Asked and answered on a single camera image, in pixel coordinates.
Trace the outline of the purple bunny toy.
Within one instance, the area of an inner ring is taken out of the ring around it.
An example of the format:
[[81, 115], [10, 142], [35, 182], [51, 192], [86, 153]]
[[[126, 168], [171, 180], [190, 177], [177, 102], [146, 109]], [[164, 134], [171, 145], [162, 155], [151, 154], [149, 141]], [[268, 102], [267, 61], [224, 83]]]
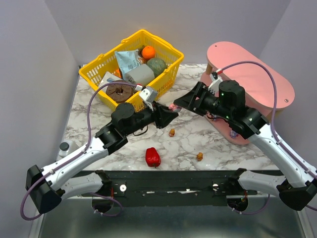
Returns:
[[235, 139], [237, 136], [239, 136], [239, 134], [233, 130], [230, 131], [229, 136], [233, 139]]

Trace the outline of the red bell pepper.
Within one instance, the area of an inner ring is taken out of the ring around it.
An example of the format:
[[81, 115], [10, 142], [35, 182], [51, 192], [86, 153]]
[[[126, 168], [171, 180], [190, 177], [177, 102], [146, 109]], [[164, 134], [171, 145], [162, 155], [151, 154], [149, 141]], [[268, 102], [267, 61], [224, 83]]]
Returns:
[[161, 164], [160, 155], [154, 147], [146, 150], [145, 159], [149, 167], [158, 167]]

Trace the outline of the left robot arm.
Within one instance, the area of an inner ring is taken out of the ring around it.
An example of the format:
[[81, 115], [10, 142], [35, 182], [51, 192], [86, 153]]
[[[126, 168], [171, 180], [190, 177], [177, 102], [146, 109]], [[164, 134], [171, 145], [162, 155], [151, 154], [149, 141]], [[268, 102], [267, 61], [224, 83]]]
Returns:
[[38, 212], [44, 214], [57, 207], [69, 193], [63, 185], [90, 164], [122, 148], [128, 135], [151, 123], [156, 128], [165, 128], [178, 117], [177, 112], [160, 103], [154, 102], [152, 106], [136, 112], [132, 104], [122, 103], [111, 114], [111, 121], [84, 146], [43, 168], [31, 166], [26, 175], [26, 196]]

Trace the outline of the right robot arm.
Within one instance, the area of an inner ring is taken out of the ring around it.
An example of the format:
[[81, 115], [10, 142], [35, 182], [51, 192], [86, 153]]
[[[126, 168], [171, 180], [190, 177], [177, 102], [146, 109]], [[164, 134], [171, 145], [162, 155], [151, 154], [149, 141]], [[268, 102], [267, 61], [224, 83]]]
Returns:
[[233, 131], [258, 147], [282, 172], [280, 176], [270, 176], [241, 169], [235, 179], [242, 189], [274, 195], [297, 211], [316, 195], [316, 168], [308, 163], [302, 168], [293, 158], [296, 153], [274, 138], [267, 118], [245, 105], [245, 89], [238, 82], [221, 82], [218, 96], [206, 84], [198, 82], [174, 104], [200, 116], [214, 114], [224, 118]]

